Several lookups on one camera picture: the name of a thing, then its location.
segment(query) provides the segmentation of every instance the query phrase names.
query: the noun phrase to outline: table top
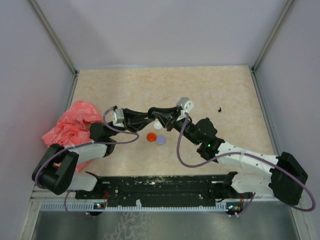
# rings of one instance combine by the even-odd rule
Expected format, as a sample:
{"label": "table top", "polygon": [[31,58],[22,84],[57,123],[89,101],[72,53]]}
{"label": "table top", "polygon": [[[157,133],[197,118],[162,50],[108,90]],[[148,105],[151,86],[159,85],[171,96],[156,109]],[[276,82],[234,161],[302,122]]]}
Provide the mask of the table top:
{"label": "table top", "polygon": [[[93,103],[101,114],[111,106],[147,112],[150,107],[171,108],[181,97],[194,103],[190,113],[194,123],[210,118],[217,137],[248,150],[274,154],[249,67],[193,66],[155,68],[112,68],[81,70],[72,102]],[[165,136],[166,143],[148,142],[147,134]],[[204,175],[227,174],[241,169],[211,162],[187,168],[177,159],[179,133],[174,129],[155,130],[153,123],[139,132],[140,138],[120,144],[104,158],[93,159],[82,171],[100,176]],[[118,134],[117,142],[134,136]],[[198,146],[182,138],[180,154],[188,164],[204,161]]]}

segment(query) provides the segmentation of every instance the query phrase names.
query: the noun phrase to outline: purple disc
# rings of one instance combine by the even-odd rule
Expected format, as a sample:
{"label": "purple disc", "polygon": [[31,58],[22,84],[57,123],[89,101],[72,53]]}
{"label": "purple disc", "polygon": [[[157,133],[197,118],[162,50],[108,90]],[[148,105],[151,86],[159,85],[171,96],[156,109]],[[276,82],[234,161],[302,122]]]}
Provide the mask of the purple disc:
{"label": "purple disc", "polygon": [[157,136],[155,141],[158,145],[163,145],[166,143],[166,138],[164,136]]}

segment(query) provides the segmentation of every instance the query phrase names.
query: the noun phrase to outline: gray wall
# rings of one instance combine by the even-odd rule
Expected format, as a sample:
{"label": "gray wall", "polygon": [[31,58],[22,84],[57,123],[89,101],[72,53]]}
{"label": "gray wall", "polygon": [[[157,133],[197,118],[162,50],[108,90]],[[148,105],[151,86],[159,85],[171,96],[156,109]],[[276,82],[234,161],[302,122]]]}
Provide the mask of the gray wall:
{"label": "gray wall", "polygon": [[[258,70],[283,151],[309,174],[307,186],[320,201],[320,1],[296,1]],[[311,213],[319,226],[320,208]],[[320,228],[316,229],[320,237]]]}
{"label": "gray wall", "polygon": [[0,239],[19,235],[46,147],[73,76],[26,0],[0,1]]}
{"label": "gray wall", "polygon": [[78,69],[252,66],[287,0],[37,0]]}

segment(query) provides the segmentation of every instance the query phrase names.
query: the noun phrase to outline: red cloth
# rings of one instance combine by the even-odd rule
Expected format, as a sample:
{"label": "red cloth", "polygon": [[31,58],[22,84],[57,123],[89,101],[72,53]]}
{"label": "red cloth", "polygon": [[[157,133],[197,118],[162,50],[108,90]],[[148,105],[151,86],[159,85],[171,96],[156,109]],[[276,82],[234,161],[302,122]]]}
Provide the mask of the red cloth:
{"label": "red cloth", "polygon": [[[78,145],[90,142],[90,124],[102,122],[98,109],[90,102],[76,101],[62,115],[56,126],[42,136],[44,144],[62,146]],[[78,164],[76,172],[81,171],[88,161]]]}

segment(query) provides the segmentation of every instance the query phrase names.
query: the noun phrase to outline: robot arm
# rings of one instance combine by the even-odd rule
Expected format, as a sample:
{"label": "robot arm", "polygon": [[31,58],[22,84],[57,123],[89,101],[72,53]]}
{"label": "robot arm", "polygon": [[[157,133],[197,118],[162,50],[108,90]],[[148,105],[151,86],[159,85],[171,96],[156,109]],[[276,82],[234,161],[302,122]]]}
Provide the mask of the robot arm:
{"label": "robot arm", "polygon": [[[112,113],[112,122],[108,124],[118,130],[136,133],[155,119],[158,119],[168,132],[172,129],[181,132],[185,121],[184,118],[186,117],[185,113],[189,113],[193,107],[194,104],[187,97],[181,98],[175,107],[152,107],[148,112],[137,112],[127,108],[118,109],[115,106]],[[231,186],[236,192],[272,194],[284,203],[290,205],[299,203],[303,191],[301,186],[278,169],[245,155],[246,153],[266,159],[285,169],[305,184],[308,175],[291,154],[283,152],[280,156],[276,156],[248,151],[216,137],[217,132],[209,118],[201,119],[196,124],[193,124],[190,118],[182,134],[193,144],[200,145],[196,151],[205,160],[230,152],[241,153],[235,155],[227,154],[215,160],[217,163],[231,164],[253,172],[230,172],[227,175],[224,184]],[[115,145],[103,143],[115,142],[110,137],[116,134],[117,132],[107,128],[103,123],[93,123],[90,127],[90,138],[98,143],[88,144],[79,148],[74,146],[74,148],[55,157],[39,174],[40,185],[57,195],[66,190],[92,191],[97,183],[97,176],[90,173],[74,173],[76,165],[93,158],[110,155]],[[33,180],[35,180],[35,176],[42,164],[63,148],[58,144],[50,146],[34,170]],[[60,163],[60,167],[56,168],[54,163]]]}

